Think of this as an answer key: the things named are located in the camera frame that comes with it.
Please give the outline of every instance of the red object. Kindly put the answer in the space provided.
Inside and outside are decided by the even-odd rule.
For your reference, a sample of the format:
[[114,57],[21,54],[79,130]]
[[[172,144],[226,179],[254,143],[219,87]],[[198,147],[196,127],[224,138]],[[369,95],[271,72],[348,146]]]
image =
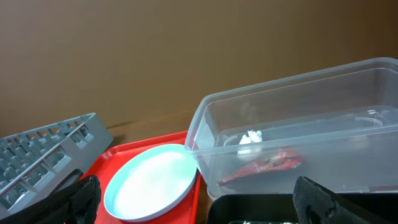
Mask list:
[[240,179],[253,174],[294,169],[304,162],[304,160],[289,147],[285,147],[285,150],[286,151],[277,152],[274,155],[265,157],[263,159],[256,159],[255,161],[250,162],[234,172],[233,175],[227,176],[220,180],[218,185],[226,185],[232,180]]
[[[136,141],[112,147],[104,152],[84,174],[96,175],[101,182],[101,203],[99,204],[96,224],[129,223],[111,216],[104,207],[104,193],[113,175],[134,156],[163,144],[184,144],[187,132],[168,134],[152,139]],[[196,183],[188,195],[173,209],[166,214],[153,220],[140,222],[145,224],[194,224],[197,214],[198,196],[200,188],[200,173],[197,172]]]

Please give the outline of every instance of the light blue plate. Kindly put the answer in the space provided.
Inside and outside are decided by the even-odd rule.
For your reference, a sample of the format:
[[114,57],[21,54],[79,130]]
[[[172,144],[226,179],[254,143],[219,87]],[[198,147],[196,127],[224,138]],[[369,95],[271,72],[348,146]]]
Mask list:
[[104,205],[112,216],[143,222],[163,215],[190,191],[197,171],[183,145],[149,149],[127,162],[105,190]]

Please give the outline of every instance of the table surface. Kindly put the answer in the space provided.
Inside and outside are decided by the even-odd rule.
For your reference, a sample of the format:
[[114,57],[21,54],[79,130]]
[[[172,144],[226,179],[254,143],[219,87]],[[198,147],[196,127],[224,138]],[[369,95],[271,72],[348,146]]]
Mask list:
[[[189,128],[194,113],[195,110],[186,110],[144,121],[109,127],[108,130],[114,138],[110,147],[179,131],[186,131]],[[213,202],[207,195],[207,185],[202,179],[198,200],[197,224],[206,223],[207,214],[212,203]]]

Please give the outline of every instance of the plastic storage bin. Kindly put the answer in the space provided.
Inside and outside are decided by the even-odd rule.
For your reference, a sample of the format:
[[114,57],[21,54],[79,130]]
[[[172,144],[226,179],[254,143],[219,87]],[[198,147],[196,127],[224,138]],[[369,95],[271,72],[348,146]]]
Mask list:
[[[397,72],[374,58],[207,96],[185,148],[212,198],[292,193],[299,175],[335,192],[398,190]],[[239,144],[249,130],[262,141]]]
[[95,113],[0,138],[0,219],[80,178],[111,142]]

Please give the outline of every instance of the black container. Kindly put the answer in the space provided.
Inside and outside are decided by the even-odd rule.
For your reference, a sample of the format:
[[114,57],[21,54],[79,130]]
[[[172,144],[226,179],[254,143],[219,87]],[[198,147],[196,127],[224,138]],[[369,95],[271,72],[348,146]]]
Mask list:
[[[398,194],[340,194],[392,223],[398,223]],[[207,224],[298,223],[291,194],[225,195],[214,201]]]

